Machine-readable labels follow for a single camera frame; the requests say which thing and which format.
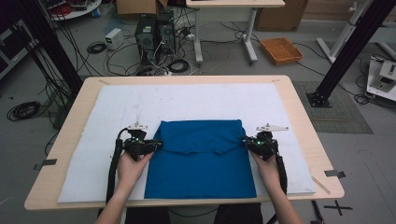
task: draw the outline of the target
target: computer tower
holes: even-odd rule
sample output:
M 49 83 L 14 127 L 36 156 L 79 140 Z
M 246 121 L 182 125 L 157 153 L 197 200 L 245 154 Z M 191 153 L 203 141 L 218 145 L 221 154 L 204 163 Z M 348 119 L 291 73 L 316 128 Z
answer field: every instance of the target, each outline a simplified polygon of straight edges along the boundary
M 161 55 L 157 16 L 155 14 L 140 15 L 134 36 L 141 63 L 143 65 L 157 64 Z
M 163 42 L 161 45 L 163 54 L 174 54 L 176 52 L 174 11 L 161 12 L 157 21 Z

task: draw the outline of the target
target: person's arm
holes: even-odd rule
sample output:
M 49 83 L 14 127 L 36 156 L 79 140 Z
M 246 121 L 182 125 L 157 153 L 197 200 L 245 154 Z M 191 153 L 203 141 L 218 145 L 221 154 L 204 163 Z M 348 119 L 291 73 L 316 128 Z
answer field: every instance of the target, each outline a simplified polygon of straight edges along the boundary
M 255 153 L 251 152 L 250 154 L 257 162 L 262 182 L 274 205 L 279 224 L 303 223 L 300 216 L 291 205 L 288 197 L 280 187 L 279 172 L 277 170 L 275 156 L 272 156 L 268 161 L 263 161 Z
M 151 159 L 152 154 L 153 153 L 146 155 L 139 161 L 134 161 L 128 153 L 124 153 L 120 156 L 119 165 L 117 167 L 119 184 L 102 214 L 96 219 L 96 224 L 120 223 L 123 207 L 131 195 L 134 185 L 142 175 L 143 169 L 149 159 Z

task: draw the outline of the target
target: white mat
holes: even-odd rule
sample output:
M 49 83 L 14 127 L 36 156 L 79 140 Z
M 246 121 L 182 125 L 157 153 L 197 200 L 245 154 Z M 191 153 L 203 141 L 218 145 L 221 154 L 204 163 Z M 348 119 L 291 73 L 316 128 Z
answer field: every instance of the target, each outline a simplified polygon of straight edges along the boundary
M 104 202 L 111 156 L 119 131 L 139 121 L 152 138 L 161 120 L 241 119 L 248 136 L 271 123 L 288 174 L 288 194 L 314 193 L 312 181 L 274 84 L 191 84 L 104 86 L 70 162 L 59 203 Z M 250 158 L 258 195 L 266 194 Z M 130 199 L 144 199 L 147 168 Z

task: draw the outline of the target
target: person's hand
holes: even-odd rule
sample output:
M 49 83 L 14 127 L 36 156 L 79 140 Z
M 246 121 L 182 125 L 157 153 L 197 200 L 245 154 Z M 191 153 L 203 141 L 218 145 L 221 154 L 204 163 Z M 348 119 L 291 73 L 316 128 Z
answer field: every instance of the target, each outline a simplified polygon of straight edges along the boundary
M 277 170 L 275 155 L 267 161 L 264 161 L 256 153 L 250 152 L 253 159 L 256 161 L 259 167 L 259 173 L 262 177 L 262 182 L 266 188 L 278 188 L 280 187 L 279 172 Z
M 137 180 L 142 175 L 143 169 L 151 159 L 152 154 L 153 152 L 143 158 L 138 157 L 137 161 L 134 161 L 128 153 L 124 152 L 120 156 L 119 165 L 117 167 L 117 172 L 119 174 L 117 189 L 125 190 L 126 193 L 129 192 L 130 194 Z

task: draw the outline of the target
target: cross-shaped floor tape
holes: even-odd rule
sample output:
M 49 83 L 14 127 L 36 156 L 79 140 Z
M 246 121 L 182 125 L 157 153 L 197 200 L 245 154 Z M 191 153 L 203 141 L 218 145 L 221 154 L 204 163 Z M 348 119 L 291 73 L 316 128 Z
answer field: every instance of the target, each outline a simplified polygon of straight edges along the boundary
M 335 201 L 335 206 L 331 206 L 331 205 L 324 205 L 324 208 L 332 208 L 332 209 L 337 209 L 338 213 L 340 214 L 340 216 L 343 215 L 343 213 L 341 212 L 341 209 L 346 209 L 346 210 L 353 210 L 351 207 L 345 207 L 345 206 L 340 206 L 338 204 L 337 201 Z

